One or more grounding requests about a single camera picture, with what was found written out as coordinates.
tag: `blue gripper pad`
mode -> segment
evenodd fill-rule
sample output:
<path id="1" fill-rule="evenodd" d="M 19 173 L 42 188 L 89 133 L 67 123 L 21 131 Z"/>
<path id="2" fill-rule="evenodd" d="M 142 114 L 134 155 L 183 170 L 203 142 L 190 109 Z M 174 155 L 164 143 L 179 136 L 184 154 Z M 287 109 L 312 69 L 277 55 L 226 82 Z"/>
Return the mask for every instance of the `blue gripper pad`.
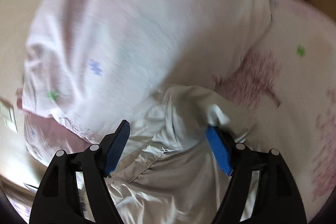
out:
<path id="1" fill-rule="evenodd" d="M 120 129 L 119 134 L 115 138 L 111 148 L 107 153 L 106 165 L 104 169 L 105 174 L 108 175 L 116 169 L 121 154 L 123 153 L 125 145 L 128 141 L 129 135 L 130 135 L 130 125 L 129 122 L 125 121 L 122 128 Z"/>
<path id="2" fill-rule="evenodd" d="M 226 174 L 230 175 L 232 166 L 230 163 L 229 153 L 222 143 L 217 131 L 214 127 L 209 127 L 206 131 L 206 136 L 211 146 L 212 152 L 216 158 L 219 168 Z"/>

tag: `pillowcase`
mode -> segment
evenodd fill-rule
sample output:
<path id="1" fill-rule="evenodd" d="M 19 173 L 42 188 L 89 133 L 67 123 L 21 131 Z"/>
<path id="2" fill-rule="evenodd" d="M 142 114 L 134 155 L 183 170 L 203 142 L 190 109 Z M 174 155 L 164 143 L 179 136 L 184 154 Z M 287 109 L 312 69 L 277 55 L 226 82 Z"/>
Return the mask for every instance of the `pillowcase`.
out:
<path id="1" fill-rule="evenodd" d="M 99 142 L 160 84 L 214 89 L 269 23 L 268 0 L 44 0 L 23 108 Z"/>

